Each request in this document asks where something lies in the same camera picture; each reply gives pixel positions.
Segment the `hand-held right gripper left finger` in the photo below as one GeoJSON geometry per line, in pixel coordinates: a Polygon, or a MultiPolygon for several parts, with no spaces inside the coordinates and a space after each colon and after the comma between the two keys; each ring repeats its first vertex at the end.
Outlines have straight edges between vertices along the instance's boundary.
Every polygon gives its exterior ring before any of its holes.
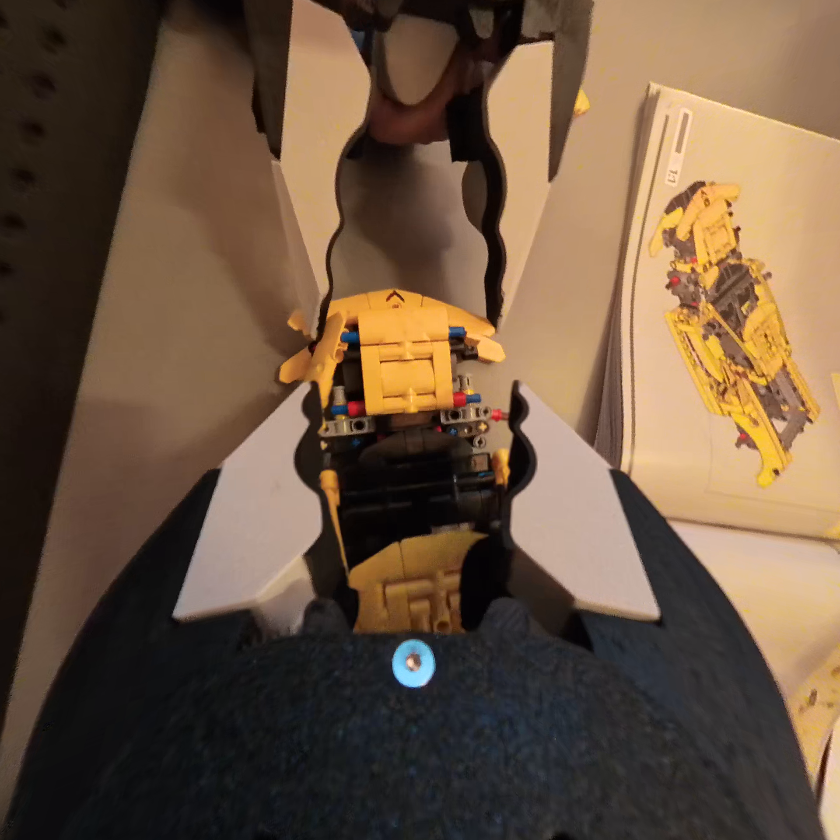
{"type": "Polygon", "coordinates": [[[245,611],[269,636],[290,636],[316,598],[305,556],[321,536],[322,502],[296,465],[318,454],[320,400],[302,383],[223,461],[172,617],[190,623],[245,611]]]}

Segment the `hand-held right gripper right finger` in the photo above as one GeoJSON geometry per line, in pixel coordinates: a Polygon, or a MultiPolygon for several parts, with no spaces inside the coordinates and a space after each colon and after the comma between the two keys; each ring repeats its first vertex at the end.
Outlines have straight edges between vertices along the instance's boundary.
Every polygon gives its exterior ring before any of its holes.
{"type": "Polygon", "coordinates": [[[576,610],[655,623],[657,598],[603,457],[528,385],[511,390],[507,586],[560,634],[576,610]]]}

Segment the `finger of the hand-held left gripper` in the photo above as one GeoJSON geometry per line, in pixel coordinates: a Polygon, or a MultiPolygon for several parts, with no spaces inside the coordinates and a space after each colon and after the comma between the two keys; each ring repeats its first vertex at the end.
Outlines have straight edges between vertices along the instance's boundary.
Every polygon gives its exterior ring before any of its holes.
{"type": "Polygon", "coordinates": [[[331,293],[330,254],[343,220],[343,155],[361,129],[371,78],[342,17],[294,2],[280,158],[271,172],[290,258],[290,282],[306,323],[319,323],[331,293]]]}
{"type": "Polygon", "coordinates": [[[516,47],[478,90],[482,160],[467,164],[461,192],[487,246],[486,317],[509,313],[550,193],[553,43],[516,47]]]}

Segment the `yellow brick car model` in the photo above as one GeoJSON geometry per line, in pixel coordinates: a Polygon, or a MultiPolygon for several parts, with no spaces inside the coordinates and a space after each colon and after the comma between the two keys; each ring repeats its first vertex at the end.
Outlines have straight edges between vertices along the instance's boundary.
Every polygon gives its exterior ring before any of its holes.
{"type": "Polygon", "coordinates": [[[334,597],[361,633],[461,634],[466,557],[498,528],[509,452],[488,449],[488,404],[462,371],[505,359],[496,329],[399,289],[329,304],[318,338],[277,373],[318,387],[318,482],[343,571],[334,597]]]}

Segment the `grey desk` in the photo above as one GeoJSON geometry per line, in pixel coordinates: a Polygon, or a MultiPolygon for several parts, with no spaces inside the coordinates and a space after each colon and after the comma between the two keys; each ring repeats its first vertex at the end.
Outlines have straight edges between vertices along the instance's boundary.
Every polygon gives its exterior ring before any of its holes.
{"type": "MultiPolygon", "coordinates": [[[[164,20],[2,736],[2,776],[100,595],[281,401],[298,350],[267,152],[234,36],[164,20]]],[[[838,2],[596,2],[575,122],[511,312],[521,377],[593,439],[637,111],[650,81],[838,137],[838,2]]]]}

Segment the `person's left hand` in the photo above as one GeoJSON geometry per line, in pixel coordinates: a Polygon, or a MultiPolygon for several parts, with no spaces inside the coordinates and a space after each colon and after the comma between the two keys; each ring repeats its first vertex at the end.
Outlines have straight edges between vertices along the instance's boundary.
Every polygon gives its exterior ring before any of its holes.
{"type": "Polygon", "coordinates": [[[388,98],[377,87],[372,92],[368,134],[390,145],[430,144],[448,139],[447,107],[485,79],[485,61],[468,54],[452,55],[434,88],[416,104],[388,98]]]}

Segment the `open instruction booklet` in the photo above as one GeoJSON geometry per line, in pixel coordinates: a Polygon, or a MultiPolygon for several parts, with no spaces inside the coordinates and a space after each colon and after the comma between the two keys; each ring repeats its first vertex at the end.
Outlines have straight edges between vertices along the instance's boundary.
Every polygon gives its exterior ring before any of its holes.
{"type": "Polygon", "coordinates": [[[788,562],[778,676],[812,787],[838,762],[838,141],[652,83],[595,448],[701,556],[788,562]]]}

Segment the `black perforated panel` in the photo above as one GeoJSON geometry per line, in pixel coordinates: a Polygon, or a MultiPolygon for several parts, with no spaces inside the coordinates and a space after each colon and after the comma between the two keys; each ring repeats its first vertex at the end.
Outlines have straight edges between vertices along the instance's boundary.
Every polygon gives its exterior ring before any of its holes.
{"type": "Polygon", "coordinates": [[[2,2],[2,719],[164,9],[2,2]]]}

